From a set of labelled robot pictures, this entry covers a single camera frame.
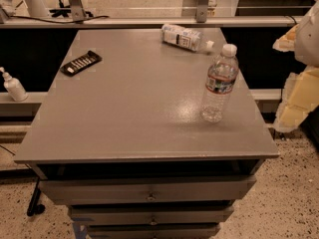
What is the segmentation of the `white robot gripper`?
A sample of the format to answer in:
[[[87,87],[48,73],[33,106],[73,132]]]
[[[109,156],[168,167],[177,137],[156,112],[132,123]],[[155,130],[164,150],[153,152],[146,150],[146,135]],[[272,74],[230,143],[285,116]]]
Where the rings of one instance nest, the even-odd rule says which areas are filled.
[[[319,1],[299,26],[293,26],[277,39],[272,48],[280,52],[294,51],[295,59],[307,65],[302,73],[291,73],[287,78],[273,123],[276,131],[291,132],[319,106]]]

